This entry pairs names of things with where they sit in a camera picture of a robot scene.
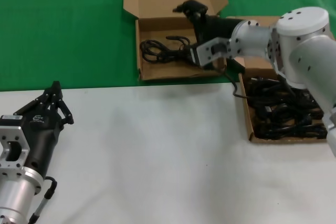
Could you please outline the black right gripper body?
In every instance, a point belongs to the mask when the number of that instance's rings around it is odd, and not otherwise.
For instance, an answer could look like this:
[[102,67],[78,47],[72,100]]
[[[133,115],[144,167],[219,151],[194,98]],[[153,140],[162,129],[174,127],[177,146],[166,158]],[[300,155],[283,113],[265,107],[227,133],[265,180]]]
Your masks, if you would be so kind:
[[203,44],[217,37],[230,39],[236,26],[243,21],[242,19],[221,18],[210,15],[192,18],[198,44]]

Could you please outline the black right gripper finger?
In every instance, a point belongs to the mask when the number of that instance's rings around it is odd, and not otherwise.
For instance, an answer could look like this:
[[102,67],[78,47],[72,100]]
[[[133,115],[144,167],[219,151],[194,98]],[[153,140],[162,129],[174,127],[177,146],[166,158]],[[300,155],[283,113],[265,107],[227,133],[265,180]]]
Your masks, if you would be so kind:
[[185,2],[183,2],[182,4],[178,5],[177,7],[175,7],[172,12],[174,13],[189,13],[192,12],[194,9],[194,0],[187,0]]
[[193,22],[204,22],[206,21],[206,13],[208,11],[208,7],[198,1],[193,2]]

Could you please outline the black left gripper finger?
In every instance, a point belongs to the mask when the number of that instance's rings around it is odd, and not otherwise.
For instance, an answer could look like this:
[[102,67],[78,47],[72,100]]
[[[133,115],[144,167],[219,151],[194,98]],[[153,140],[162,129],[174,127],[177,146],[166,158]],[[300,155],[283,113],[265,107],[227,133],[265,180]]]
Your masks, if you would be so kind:
[[63,101],[59,81],[54,81],[50,88],[49,125],[74,124],[72,113]]
[[13,115],[24,115],[31,111],[47,109],[56,101],[55,98],[57,98],[57,81],[54,81],[49,88],[46,88],[42,95],[14,112]]

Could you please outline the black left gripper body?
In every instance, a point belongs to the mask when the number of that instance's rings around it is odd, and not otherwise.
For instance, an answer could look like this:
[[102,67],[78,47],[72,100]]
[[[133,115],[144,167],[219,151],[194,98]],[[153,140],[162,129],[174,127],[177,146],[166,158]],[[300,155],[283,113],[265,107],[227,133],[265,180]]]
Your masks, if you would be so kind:
[[49,110],[31,111],[24,115],[22,129],[29,145],[29,153],[24,166],[45,176],[58,143],[61,126],[61,116]]

